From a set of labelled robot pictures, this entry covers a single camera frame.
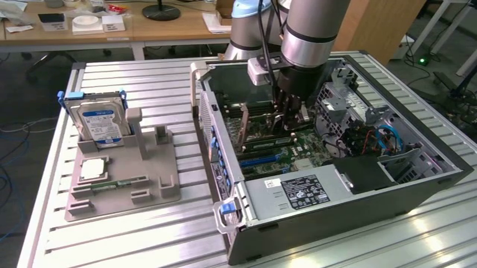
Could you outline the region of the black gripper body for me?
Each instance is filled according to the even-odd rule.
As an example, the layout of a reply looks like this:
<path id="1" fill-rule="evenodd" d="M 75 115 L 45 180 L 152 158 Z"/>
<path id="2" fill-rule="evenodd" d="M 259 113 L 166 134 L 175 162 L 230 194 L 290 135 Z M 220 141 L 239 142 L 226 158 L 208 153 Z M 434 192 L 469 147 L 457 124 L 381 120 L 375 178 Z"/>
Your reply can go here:
<path id="1" fill-rule="evenodd" d="M 326 64 L 315 68 L 290 66 L 281 69 L 278 77 L 279 100 L 282 101 L 289 95 L 293 95 L 306 101 L 318 87 L 325 69 Z"/>

